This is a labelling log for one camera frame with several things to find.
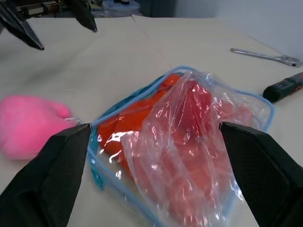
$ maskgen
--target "wall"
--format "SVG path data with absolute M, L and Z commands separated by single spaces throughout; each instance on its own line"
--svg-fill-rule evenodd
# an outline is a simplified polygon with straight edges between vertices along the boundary
M 217 0 L 175 0 L 175 17 L 213 17 Z
M 279 52 L 303 60 L 302 0 L 176 1 L 176 17 L 223 19 Z

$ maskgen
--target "red object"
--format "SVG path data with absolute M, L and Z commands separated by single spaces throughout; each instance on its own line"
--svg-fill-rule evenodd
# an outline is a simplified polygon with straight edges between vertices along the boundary
M 214 99 L 196 81 L 177 83 L 179 79 L 169 76 L 152 97 L 102 123 L 99 134 L 106 153 L 119 153 L 116 157 L 129 173 L 128 164 L 132 166 L 144 195 L 181 225 L 200 227 L 210 214 L 219 213 L 218 198 L 232 176 L 219 122 L 249 124 L 252 113 Z M 120 141 L 125 134 L 128 162 Z

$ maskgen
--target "black robotic claw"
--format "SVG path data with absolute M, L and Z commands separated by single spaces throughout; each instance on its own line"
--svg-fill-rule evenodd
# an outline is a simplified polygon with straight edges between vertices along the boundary
M 58 9 L 59 3 L 55 3 L 47 7 L 42 3 L 43 0 L 38 1 L 41 2 L 37 4 L 37 0 L 32 0 L 33 6 L 20 12 L 16 9 L 16 4 L 14 2 L 0 0 L 0 24 L 2 24 L 10 33 L 25 42 L 30 47 L 38 50 L 44 50 L 44 46 L 30 25 L 27 23 L 26 17 L 29 18 L 31 16 L 38 16 L 39 13 L 43 14 L 45 12 L 49 12 L 55 9 L 55 7 Z M 93 32 L 97 31 L 95 19 L 91 14 L 89 7 L 86 6 L 83 0 L 66 0 L 66 4 L 76 17 L 76 20 L 82 26 Z

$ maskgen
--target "orange object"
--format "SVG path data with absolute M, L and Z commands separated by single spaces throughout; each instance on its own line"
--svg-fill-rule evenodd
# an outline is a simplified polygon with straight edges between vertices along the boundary
M 119 115 L 112 117 L 98 126 L 99 143 L 104 152 L 117 160 L 131 176 L 126 158 L 122 151 L 120 138 L 129 131 L 140 131 L 142 122 L 149 115 L 153 106 L 169 89 L 180 79 L 180 75 L 169 75 L 159 86 L 158 91 L 151 97 L 137 101 L 123 110 Z

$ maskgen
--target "pink fluffy object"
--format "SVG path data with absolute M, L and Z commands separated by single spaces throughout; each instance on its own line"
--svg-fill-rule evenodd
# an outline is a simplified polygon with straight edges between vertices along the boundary
M 51 136 L 77 124 L 64 120 L 69 117 L 61 103 L 9 96 L 0 102 L 0 151 L 11 159 L 32 159 Z

